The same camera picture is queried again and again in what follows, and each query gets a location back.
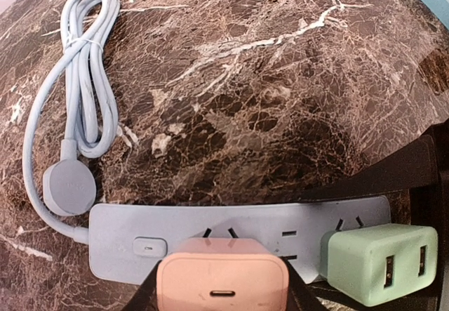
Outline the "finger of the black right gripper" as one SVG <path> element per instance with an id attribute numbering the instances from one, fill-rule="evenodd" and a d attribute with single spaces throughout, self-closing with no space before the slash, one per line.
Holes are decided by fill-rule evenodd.
<path id="1" fill-rule="evenodd" d="M 373 299 L 362 304 L 331 288 L 327 283 L 309 285 L 320 298 L 337 302 L 355 310 L 448 310 L 448 278 L 435 279 L 428 287 L 408 295 L 380 294 L 383 299 Z"/>
<path id="2" fill-rule="evenodd" d="M 419 138 L 376 164 L 336 183 L 305 190 L 301 200 L 331 201 L 422 190 L 423 211 L 448 217 L 448 124 L 430 126 Z"/>

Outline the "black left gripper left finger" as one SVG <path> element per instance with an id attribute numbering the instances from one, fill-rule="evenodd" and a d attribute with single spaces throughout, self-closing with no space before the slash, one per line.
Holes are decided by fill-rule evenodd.
<path id="1" fill-rule="evenodd" d="M 122 311 L 157 311 L 156 278 L 161 261 L 158 261 Z"/>

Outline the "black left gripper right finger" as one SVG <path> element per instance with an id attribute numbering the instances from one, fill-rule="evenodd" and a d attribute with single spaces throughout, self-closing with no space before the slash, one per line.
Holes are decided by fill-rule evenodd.
<path id="1" fill-rule="evenodd" d="M 291 263 L 286 260 L 289 274 L 288 301 L 286 310 L 319 311 L 325 307 L 318 298 L 307 288 L 303 279 L 296 272 Z"/>

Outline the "pink USB charger plug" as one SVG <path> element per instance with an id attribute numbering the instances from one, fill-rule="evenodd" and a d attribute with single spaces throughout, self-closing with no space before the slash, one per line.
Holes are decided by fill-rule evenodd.
<path id="1" fill-rule="evenodd" d="M 159 264 L 160 310 L 285 310 L 286 264 L 260 242 L 190 238 Z"/>

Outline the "light blue power strip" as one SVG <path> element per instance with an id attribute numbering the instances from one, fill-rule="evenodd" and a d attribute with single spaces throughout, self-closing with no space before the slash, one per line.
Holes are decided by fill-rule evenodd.
<path id="1" fill-rule="evenodd" d="M 304 282 L 319 282 L 321 238 L 330 231 L 390 223 L 386 197 L 315 204 L 140 206 L 97 204 L 89 214 L 91 272 L 141 284 L 154 265 L 192 237 L 254 239 L 287 258 Z"/>

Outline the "green dual USB charger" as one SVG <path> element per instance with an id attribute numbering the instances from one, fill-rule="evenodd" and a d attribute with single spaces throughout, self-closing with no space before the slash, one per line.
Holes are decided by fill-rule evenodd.
<path id="1" fill-rule="evenodd" d="M 321 239 L 320 275 L 366 304 L 380 294 L 408 295 L 436 277 L 438 234 L 433 227 L 387 223 L 327 232 Z"/>

